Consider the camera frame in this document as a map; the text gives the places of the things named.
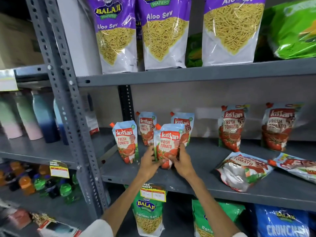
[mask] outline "human hand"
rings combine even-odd
[[[140,178],[144,183],[151,179],[156,173],[158,167],[160,167],[167,159],[160,159],[159,161],[155,161],[155,157],[152,156],[154,154],[154,146],[151,145],[148,147],[144,156],[141,158],[139,171],[137,173],[137,177]]]
[[[180,160],[177,160],[175,156],[169,155],[168,157],[176,167],[177,172],[183,178],[188,179],[191,176],[196,175],[195,170],[191,163],[191,158],[189,154],[185,150],[185,145],[183,143],[180,144]]]

